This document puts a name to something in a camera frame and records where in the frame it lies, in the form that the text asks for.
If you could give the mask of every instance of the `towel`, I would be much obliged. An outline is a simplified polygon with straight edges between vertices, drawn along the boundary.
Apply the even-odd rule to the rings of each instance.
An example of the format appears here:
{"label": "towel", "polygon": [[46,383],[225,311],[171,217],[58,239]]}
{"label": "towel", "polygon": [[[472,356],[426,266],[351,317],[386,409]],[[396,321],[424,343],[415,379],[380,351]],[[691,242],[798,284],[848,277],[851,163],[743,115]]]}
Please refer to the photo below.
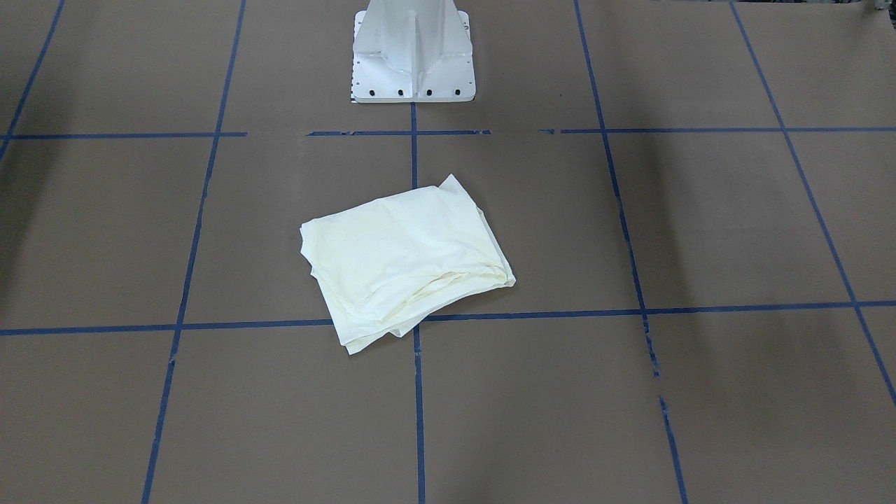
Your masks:
{"label": "towel", "polygon": [[454,175],[300,231],[302,255],[349,354],[386,333],[404,336],[456,300],[516,283],[485,215]]}

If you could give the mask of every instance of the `blue tape line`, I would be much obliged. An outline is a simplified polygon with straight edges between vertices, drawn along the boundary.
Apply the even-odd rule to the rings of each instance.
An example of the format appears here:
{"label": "blue tape line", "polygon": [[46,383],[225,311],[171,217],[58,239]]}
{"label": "blue tape line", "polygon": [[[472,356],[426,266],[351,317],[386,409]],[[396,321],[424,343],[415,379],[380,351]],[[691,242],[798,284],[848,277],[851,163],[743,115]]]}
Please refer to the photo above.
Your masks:
{"label": "blue tape line", "polygon": [[6,136],[3,140],[3,144],[0,145],[0,160],[3,159],[4,155],[6,154],[6,149],[9,148],[9,143],[11,138],[13,137],[15,127],[19,124],[19,118],[22,117],[22,111],[25,109],[25,102],[28,101],[28,95],[31,93],[31,87],[34,86],[34,81],[38,78],[40,66],[44,63],[44,57],[47,55],[47,50],[50,47],[50,41],[53,40],[53,34],[56,33],[56,26],[57,24],[59,24],[59,16],[62,15],[62,8],[64,5],[65,0],[59,0],[59,5],[56,6],[56,13],[53,14],[53,22],[50,23],[50,29],[47,32],[47,37],[44,39],[44,46],[40,48],[38,61],[35,62],[34,68],[31,69],[31,75],[29,75],[28,82],[25,84],[25,90],[22,92],[22,97],[19,98],[19,105],[15,108],[13,120],[9,123],[9,128],[6,129]]}
{"label": "blue tape line", "polygon": [[436,130],[383,130],[383,131],[313,131],[307,136],[451,136],[451,135],[491,135],[490,129],[436,129]]}
{"label": "blue tape line", "polygon": [[831,237],[831,233],[828,231],[827,224],[825,224],[824,222],[822,211],[819,208],[818,203],[815,201],[815,196],[812,192],[812,188],[809,185],[809,179],[806,177],[806,172],[803,170],[803,163],[800,162],[799,156],[797,155],[797,149],[796,147],[794,147],[793,141],[790,139],[788,129],[784,126],[784,119],[781,116],[780,110],[778,109],[778,103],[775,101],[775,97],[771,93],[771,87],[769,86],[769,83],[765,78],[765,73],[762,71],[762,67],[759,65],[759,58],[756,57],[756,53],[753,50],[753,44],[750,42],[750,37],[746,34],[746,27],[744,26],[744,22],[741,21],[740,15],[737,13],[737,8],[735,7],[734,2],[729,3],[728,6],[731,8],[731,12],[734,14],[735,21],[737,21],[737,27],[740,28],[740,33],[744,37],[744,43],[746,44],[746,48],[750,53],[750,57],[753,59],[753,64],[756,67],[756,72],[759,74],[760,80],[762,80],[762,86],[765,88],[765,92],[769,96],[771,108],[775,112],[775,117],[778,118],[778,123],[780,124],[781,130],[784,133],[784,139],[787,141],[788,148],[790,149],[790,155],[793,157],[793,162],[797,165],[797,172],[799,173],[799,177],[803,182],[803,188],[806,190],[806,195],[809,197],[809,203],[812,204],[812,210],[815,212],[815,218],[818,220],[818,224],[822,228],[824,239],[828,242],[828,248],[831,250],[831,255],[834,258],[834,263],[836,263],[837,270],[840,272],[840,278],[843,281],[843,285],[846,287],[847,294],[849,295],[849,300],[852,301],[852,305],[856,311],[856,316],[858,317],[859,323],[862,326],[862,330],[865,332],[865,338],[868,341],[868,346],[871,347],[871,352],[874,355],[874,360],[877,362],[877,368],[880,370],[883,382],[886,384],[887,389],[890,392],[890,399],[892,400],[893,405],[896,405],[896,388],[893,387],[892,380],[890,379],[890,373],[887,372],[887,368],[883,364],[881,353],[877,350],[877,344],[874,342],[874,337],[871,335],[871,331],[868,329],[868,325],[865,322],[865,317],[862,315],[862,308],[859,306],[856,299],[856,293],[853,291],[852,285],[849,283],[849,278],[846,275],[846,268],[843,267],[843,262],[840,260],[840,254],[837,253],[837,248],[834,246],[834,240]]}
{"label": "blue tape line", "polygon": [[414,387],[417,400],[417,494],[418,503],[426,503],[426,464],[423,436],[423,369],[420,362],[420,326],[414,327]]}
{"label": "blue tape line", "polygon": [[628,222],[625,218],[625,205],[622,201],[622,192],[619,190],[619,180],[616,177],[616,165],[613,162],[613,153],[610,151],[610,139],[607,135],[607,124],[604,122],[603,108],[600,106],[600,93],[598,93],[598,82],[594,76],[594,68],[591,65],[591,53],[588,50],[588,40],[585,37],[585,26],[582,23],[582,9],[579,6],[579,0],[573,0],[575,5],[575,17],[579,23],[579,36],[582,38],[582,49],[585,53],[585,63],[588,66],[588,76],[591,80],[591,93],[594,95],[594,107],[598,112],[598,122],[601,131],[601,137],[604,143],[604,153],[607,155],[607,167],[610,172],[610,179],[613,182],[613,194],[616,196],[616,205],[619,207],[619,223],[622,225],[622,233],[625,238],[625,244],[628,246],[628,258],[632,265],[632,279],[634,281],[634,290],[638,296],[638,307],[641,310],[641,320],[644,325],[644,339],[647,341],[647,350],[650,353],[650,362],[653,364],[653,376],[659,377],[659,361],[657,354],[653,351],[653,339],[650,337],[650,322],[647,320],[646,305],[644,303],[644,294],[641,289],[641,279],[638,275],[638,265],[634,260],[634,247],[632,245],[632,236],[629,234]]}
{"label": "blue tape line", "polygon": [[[896,300],[860,301],[858,306],[863,308],[888,308],[896,307]],[[705,306],[705,307],[677,307],[677,308],[647,308],[648,315],[682,315],[688,313],[737,313],[750,311],[791,311],[806,309],[838,309],[854,308],[851,302],[827,302],[827,303],[790,303],[779,305],[731,305],[731,306]],[[530,311],[514,313],[461,313],[456,315],[430,315],[424,322],[456,322],[464,320],[517,320],[537,318],[593,318],[593,317],[625,317],[639,316],[641,311],[631,309],[599,309],[578,311]],[[242,322],[199,322],[184,323],[183,331],[202,331],[208,329],[243,329],[260,327],[301,327],[301,326],[332,326],[329,318],[309,318],[297,320],[257,320]],[[148,326],[84,326],[84,327],[29,327],[15,329],[0,329],[0,336],[20,335],[77,335],[91,333],[136,333],[146,331],[173,331],[177,324],[157,324]]]}
{"label": "blue tape line", "polygon": [[852,308],[851,302],[790,303],[780,305],[732,305],[682,308],[647,308],[650,315],[678,315],[684,313],[732,313],[745,311],[792,311],[801,309]]}
{"label": "blue tape line", "polygon": [[587,129],[561,129],[560,135],[600,135],[604,133],[604,129],[602,128],[587,128]]}
{"label": "blue tape line", "polygon": [[862,308],[874,308],[874,307],[896,307],[896,300],[884,300],[884,301],[859,301],[858,306]]}
{"label": "blue tape line", "polygon": [[307,320],[263,320],[258,322],[200,322],[183,324],[185,331],[205,331],[209,329],[255,329],[259,327],[307,327],[332,326],[329,318],[312,318]]}
{"label": "blue tape line", "polygon": [[417,103],[410,104],[410,188],[417,185]]}
{"label": "blue tape line", "polygon": [[610,134],[626,133],[778,133],[777,127],[611,127]]}
{"label": "blue tape line", "polygon": [[245,131],[227,131],[221,133],[84,133],[60,135],[13,135],[13,140],[104,140],[104,139],[136,139],[136,138],[214,138],[216,136],[247,136]]}
{"label": "blue tape line", "polygon": [[871,335],[871,329],[868,328],[868,323],[865,321],[865,315],[862,313],[862,309],[856,304],[856,317],[858,317],[858,323],[862,326],[862,332],[865,333],[865,339],[868,341],[868,346],[871,347],[871,353],[874,355],[874,361],[877,362],[877,368],[881,371],[881,376],[883,377],[883,383],[886,384],[887,390],[890,392],[890,399],[893,402],[893,405],[896,406],[896,388],[893,387],[893,382],[890,379],[890,373],[887,372],[886,366],[883,365],[883,357],[879,350],[877,350],[877,343],[874,342],[874,337]]}
{"label": "blue tape line", "polygon": [[147,326],[34,327],[26,329],[0,329],[0,336],[145,333],[150,331],[173,331],[176,327],[175,324],[155,324]]}
{"label": "blue tape line", "polygon": [[307,136],[408,136],[410,131],[313,131]]}
{"label": "blue tape line", "polygon": [[449,322],[458,320],[519,320],[526,318],[576,318],[622,317],[640,315],[639,309],[596,309],[579,311],[530,311],[520,313],[461,313],[457,315],[430,315],[424,322]]}
{"label": "blue tape line", "polygon": [[490,129],[436,129],[417,131],[417,135],[422,136],[439,136],[439,135],[491,135]]}
{"label": "blue tape line", "polygon": [[[553,132],[553,129],[539,129],[540,133]],[[561,129],[560,135],[610,135],[641,133],[778,133],[781,131],[799,133],[862,133],[862,132],[896,132],[896,127],[608,127],[585,129]]]}
{"label": "blue tape line", "polygon": [[156,462],[159,458],[159,445],[162,438],[162,429],[165,426],[165,413],[168,410],[168,396],[171,393],[171,382],[174,378],[174,367],[177,358],[177,349],[180,345],[180,335],[183,331],[184,316],[186,314],[186,303],[190,296],[190,284],[193,280],[193,269],[196,263],[196,253],[199,249],[199,237],[202,233],[202,213],[205,209],[205,199],[209,195],[209,183],[211,182],[211,174],[214,170],[215,158],[218,155],[218,143],[220,137],[217,135],[221,132],[224,124],[224,111],[227,107],[227,98],[230,91],[230,80],[233,78],[233,68],[237,61],[237,48],[239,47],[239,35],[243,29],[243,17],[246,13],[246,0],[241,0],[239,4],[239,15],[237,17],[237,29],[233,38],[233,47],[230,50],[230,60],[228,62],[227,76],[224,78],[224,90],[221,93],[221,101],[218,107],[218,122],[215,125],[215,136],[211,143],[211,154],[209,155],[209,164],[205,171],[205,181],[202,184],[202,197],[199,200],[199,212],[196,214],[196,225],[193,232],[193,245],[190,247],[190,258],[186,265],[186,274],[184,278],[184,292],[180,300],[180,309],[177,312],[177,329],[171,342],[171,353],[168,357],[168,371],[165,375],[165,386],[162,388],[162,398],[159,404],[159,417],[156,420],[155,436],[152,440],[152,451],[150,452],[150,462],[146,469],[146,481],[143,485],[142,504],[149,504],[150,493],[152,491],[152,479],[155,475]]}
{"label": "blue tape line", "polygon": [[787,131],[796,133],[873,133],[896,131],[896,126],[870,127],[788,127]]}
{"label": "blue tape line", "polygon": [[681,460],[678,458],[678,446],[675,442],[675,433],[672,432],[672,423],[669,421],[669,409],[666,399],[659,397],[659,407],[663,411],[663,423],[666,424],[666,438],[669,442],[669,451],[672,452],[672,465],[675,467],[675,477],[678,479],[678,494],[681,496],[681,504],[687,504],[687,490],[685,489],[685,477],[681,472]]}

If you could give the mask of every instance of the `floor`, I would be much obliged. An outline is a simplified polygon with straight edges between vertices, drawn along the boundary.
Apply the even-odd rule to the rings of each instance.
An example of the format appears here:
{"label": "floor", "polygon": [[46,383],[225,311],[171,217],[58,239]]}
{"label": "floor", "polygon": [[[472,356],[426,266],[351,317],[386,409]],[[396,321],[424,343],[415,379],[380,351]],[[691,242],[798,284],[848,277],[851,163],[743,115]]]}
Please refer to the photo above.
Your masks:
{"label": "floor", "polygon": [[[363,106],[366,0],[0,2],[0,501],[896,501],[887,14],[458,3]],[[517,285],[349,357],[299,225],[449,173]]]}

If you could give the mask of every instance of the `crumpled fabric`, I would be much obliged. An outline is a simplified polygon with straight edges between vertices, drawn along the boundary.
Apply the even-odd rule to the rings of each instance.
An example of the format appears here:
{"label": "crumpled fabric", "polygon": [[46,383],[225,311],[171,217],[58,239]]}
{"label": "crumpled fabric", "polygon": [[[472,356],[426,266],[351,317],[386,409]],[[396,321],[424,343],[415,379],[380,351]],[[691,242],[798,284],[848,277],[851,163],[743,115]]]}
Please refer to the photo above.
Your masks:
{"label": "crumpled fabric", "polygon": [[449,176],[302,224],[340,343],[357,353],[472,294],[516,283],[485,215]]}

